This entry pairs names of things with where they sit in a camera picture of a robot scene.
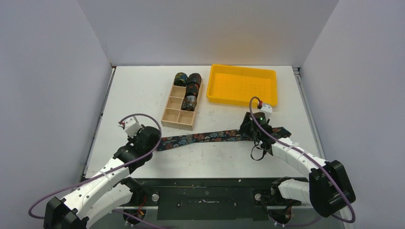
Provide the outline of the wooden compartment box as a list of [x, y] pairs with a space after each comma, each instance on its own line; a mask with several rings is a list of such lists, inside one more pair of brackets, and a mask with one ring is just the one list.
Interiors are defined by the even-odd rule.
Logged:
[[169, 97], [166, 105], [164, 106], [164, 111], [161, 118], [161, 124], [164, 127], [189, 131], [194, 129], [195, 119], [199, 109], [200, 94], [203, 91], [203, 78], [201, 79], [199, 85], [199, 94], [196, 96], [195, 101], [192, 102], [192, 105], [194, 105], [193, 111], [182, 109], [182, 105], [187, 99], [187, 89], [187, 86], [179, 86], [175, 85], [174, 82], [172, 83]]

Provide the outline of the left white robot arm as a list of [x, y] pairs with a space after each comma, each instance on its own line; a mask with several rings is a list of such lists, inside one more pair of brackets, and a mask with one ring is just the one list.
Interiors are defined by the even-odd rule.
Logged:
[[142, 127], [120, 147], [102, 169], [70, 194], [48, 201], [45, 229], [88, 229], [113, 209], [142, 201], [140, 185], [130, 177], [152, 158], [160, 142], [160, 130]]

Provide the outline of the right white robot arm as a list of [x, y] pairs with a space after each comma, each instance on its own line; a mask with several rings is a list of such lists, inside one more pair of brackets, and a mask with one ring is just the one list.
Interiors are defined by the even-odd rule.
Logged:
[[259, 144], [266, 153], [275, 156], [295, 168], [307, 181], [292, 178], [280, 181], [271, 189], [271, 201], [277, 205], [288, 199], [312, 205], [322, 217], [348, 207], [353, 210], [356, 200], [343, 164], [327, 161], [301, 148], [291, 139], [291, 133], [283, 127], [273, 128], [265, 120], [265, 114], [247, 112], [240, 125], [240, 133]]

